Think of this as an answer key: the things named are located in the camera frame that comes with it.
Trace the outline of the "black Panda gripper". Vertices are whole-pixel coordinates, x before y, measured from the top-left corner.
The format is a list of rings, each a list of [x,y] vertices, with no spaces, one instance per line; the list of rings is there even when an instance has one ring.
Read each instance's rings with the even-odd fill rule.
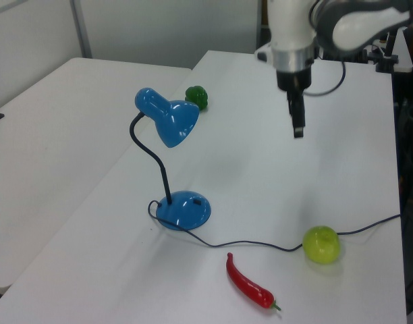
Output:
[[[301,92],[312,84],[311,66],[297,72],[276,71],[276,76],[278,88],[287,92],[287,103],[292,119],[294,138],[302,138],[306,123],[304,96]]]

